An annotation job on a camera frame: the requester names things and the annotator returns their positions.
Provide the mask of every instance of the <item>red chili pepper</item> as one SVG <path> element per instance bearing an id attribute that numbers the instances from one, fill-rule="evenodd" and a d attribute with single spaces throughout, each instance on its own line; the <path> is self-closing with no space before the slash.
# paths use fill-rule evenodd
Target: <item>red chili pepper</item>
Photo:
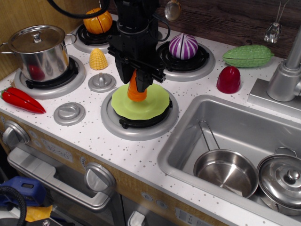
<path id="1" fill-rule="evenodd" d="M 22 108 L 29 112 L 34 112 L 34 113 L 46 112 L 45 109 L 38 101 L 33 99 L 31 96 L 29 96 L 27 93 L 23 92 L 22 90 L 19 90 L 14 87 L 9 87 L 5 90 L 2 90 L 1 98 L 9 104 L 15 107 Z"/>

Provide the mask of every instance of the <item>small pot in sink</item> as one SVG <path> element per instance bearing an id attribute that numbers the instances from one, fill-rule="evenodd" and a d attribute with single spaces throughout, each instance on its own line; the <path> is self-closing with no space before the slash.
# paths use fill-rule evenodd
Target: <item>small pot in sink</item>
<path id="1" fill-rule="evenodd" d="M 260 198 L 273 210 L 301 215 L 301 159 L 288 154 L 267 156 L 258 165 Z"/>
<path id="2" fill-rule="evenodd" d="M 199 125 L 208 152 L 202 154 L 195 162 L 194 175 L 240 196 L 249 198 L 258 187 L 256 167 L 240 153 L 220 149 L 219 146 L 216 150 L 210 150 L 201 126 L 203 122 L 207 124 L 218 146 L 208 123 L 200 121 Z"/>
<path id="3" fill-rule="evenodd" d="M 8 42 L 0 45 L 0 48 L 8 45 L 12 52 L 1 53 L 14 54 L 22 74 L 28 80 L 50 81 L 69 68 L 65 36 L 64 30 L 56 26 L 28 27 L 16 32 Z"/>

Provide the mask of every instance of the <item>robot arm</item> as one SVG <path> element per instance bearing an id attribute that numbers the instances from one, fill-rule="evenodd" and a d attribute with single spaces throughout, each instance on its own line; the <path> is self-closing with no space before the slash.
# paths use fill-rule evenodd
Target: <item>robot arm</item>
<path id="1" fill-rule="evenodd" d="M 156 53 L 158 0 L 115 0 L 120 35 L 109 35 L 109 53 L 115 56 L 121 80 L 128 83 L 137 69 L 137 90 L 144 92 L 153 80 L 163 82 L 165 64 Z"/>

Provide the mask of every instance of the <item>faucet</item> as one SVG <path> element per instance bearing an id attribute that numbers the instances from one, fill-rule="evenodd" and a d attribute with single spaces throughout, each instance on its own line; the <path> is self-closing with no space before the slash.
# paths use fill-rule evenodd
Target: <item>faucet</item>
<path id="1" fill-rule="evenodd" d="M 301 119 L 301 27 L 270 81 L 257 79 L 248 102 Z"/>
<path id="2" fill-rule="evenodd" d="M 277 101 L 291 101 L 301 93 L 301 27 L 287 60 L 280 63 L 269 81 L 267 93 Z"/>

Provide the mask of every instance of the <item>orange carrot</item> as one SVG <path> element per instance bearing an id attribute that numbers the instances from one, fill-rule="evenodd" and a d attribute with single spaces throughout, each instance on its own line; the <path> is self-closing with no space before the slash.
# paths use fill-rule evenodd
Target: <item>orange carrot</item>
<path id="1" fill-rule="evenodd" d="M 141 102 L 146 99 L 147 90 L 143 93 L 139 93 L 137 90 L 137 83 L 136 83 L 136 70 L 134 70 L 133 76 L 131 77 L 130 84 L 127 90 L 127 96 L 132 101 Z"/>

